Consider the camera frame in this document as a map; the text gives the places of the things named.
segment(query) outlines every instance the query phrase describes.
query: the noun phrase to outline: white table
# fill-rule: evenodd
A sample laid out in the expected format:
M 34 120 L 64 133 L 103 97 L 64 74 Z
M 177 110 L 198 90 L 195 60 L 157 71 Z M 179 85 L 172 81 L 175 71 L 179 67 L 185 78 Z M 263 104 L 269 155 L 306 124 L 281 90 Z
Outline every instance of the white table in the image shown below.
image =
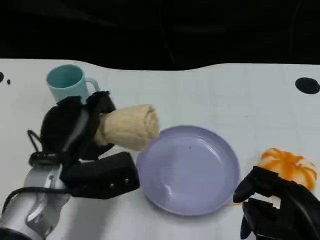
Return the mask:
M 320 66 L 219 64 L 187 71 L 114 70 L 69 60 L 0 59 L 0 202 L 22 186 L 33 152 L 27 129 L 39 133 L 55 102 L 45 83 L 54 67 L 72 63 L 117 108 L 155 105 L 161 128 L 190 124 L 212 130 L 235 150 L 244 177 L 263 151 L 276 147 L 320 166 L 320 93 L 299 92 L 300 77 L 320 80 Z M 115 147 L 109 154 L 123 149 Z M 315 190 L 320 197 L 320 187 Z M 238 240 L 241 206 L 203 217 L 179 217 L 159 210 L 141 189 L 110 200 L 71 199 L 50 240 Z

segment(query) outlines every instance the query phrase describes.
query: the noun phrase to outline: lavender plate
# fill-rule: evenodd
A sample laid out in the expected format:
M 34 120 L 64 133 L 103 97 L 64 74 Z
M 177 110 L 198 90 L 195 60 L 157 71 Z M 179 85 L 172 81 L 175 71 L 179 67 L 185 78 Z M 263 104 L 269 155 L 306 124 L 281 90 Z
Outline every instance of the lavender plate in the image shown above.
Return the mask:
M 138 155 L 145 195 L 169 212 L 197 216 L 231 199 L 240 179 L 238 159 L 217 134 L 196 126 L 165 129 Z

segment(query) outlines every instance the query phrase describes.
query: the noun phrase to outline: orange pumpkin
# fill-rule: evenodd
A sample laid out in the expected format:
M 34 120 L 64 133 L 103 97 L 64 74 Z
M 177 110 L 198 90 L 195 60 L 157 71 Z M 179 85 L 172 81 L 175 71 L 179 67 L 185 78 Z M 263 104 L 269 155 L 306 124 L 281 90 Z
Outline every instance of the orange pumpkin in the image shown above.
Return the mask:
M 295 181 L 312 191 L 316 187 L 317 169 L 303 156 L 295 156 L 291 152 L 271 148 L 261 156 L 258 165 L 279 174 L 279 177 Z

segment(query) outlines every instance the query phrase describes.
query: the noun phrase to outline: light blue mug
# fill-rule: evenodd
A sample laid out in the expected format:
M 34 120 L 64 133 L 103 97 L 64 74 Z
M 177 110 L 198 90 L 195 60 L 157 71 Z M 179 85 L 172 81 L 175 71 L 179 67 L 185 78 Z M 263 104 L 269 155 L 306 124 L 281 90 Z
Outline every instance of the light blue mug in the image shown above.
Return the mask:
M 92 83 L 95 90 L 100 91 L 97 81 L 85 77 L 84 71 L 76 65 L 58 66 L 46 76 L 46 83 L 56 102 L 69 96 L 80 96 L 82 103 L 86 103 L 90 96 L 86 82 Z

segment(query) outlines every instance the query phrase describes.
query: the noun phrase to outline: black dot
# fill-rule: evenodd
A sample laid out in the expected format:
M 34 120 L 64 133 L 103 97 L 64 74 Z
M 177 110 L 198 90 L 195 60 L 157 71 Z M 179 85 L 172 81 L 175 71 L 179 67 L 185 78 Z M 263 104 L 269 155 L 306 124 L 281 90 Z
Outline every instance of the black dot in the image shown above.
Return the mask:
M 4 80 L 4 77 L 5 75 L 2 72 L 0 72 L 0 83 Z
M 320 91 L 317 80 L 309 77 L 301 77 L 295 81 L 295 86 L 304 94 L 316 94 Z

